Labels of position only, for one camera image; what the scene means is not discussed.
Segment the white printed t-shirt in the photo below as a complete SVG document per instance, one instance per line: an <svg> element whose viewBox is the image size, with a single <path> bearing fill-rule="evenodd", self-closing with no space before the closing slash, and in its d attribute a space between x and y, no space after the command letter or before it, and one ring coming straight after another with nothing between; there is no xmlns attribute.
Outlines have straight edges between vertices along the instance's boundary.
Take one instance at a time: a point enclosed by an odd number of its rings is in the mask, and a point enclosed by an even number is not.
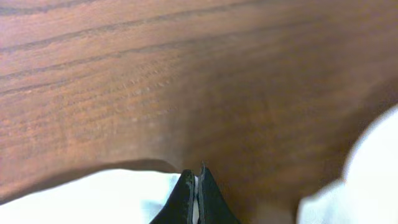
<svg viewBox="0 0 398 224"><path fill-rule="evenodd" d="M179 174L111 169L1 205L8 223L149 223Z"/></svg>

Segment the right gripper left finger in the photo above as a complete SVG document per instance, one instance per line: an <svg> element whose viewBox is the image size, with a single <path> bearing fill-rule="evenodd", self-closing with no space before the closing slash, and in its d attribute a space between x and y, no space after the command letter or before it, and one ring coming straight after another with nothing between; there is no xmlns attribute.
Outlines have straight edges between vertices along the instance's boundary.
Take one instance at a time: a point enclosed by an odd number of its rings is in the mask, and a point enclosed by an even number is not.
<svg viewBox="0 0 398 224"><path fill-rule="evenodd" d="M192 224L194 198L195 175L184 170L165 205L150 224Z"/></svg>

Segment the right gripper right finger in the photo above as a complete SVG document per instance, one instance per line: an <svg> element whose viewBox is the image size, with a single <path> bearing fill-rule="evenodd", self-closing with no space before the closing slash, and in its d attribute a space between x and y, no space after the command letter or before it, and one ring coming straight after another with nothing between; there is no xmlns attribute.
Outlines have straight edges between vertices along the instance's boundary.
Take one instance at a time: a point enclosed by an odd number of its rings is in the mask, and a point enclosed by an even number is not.
<svg viewBox="0 0 398 224"><path fill-rule="evenodd" d="M201 224L240 224L229 209L217 183L204 164L198 178L198 210Z"/></svg>

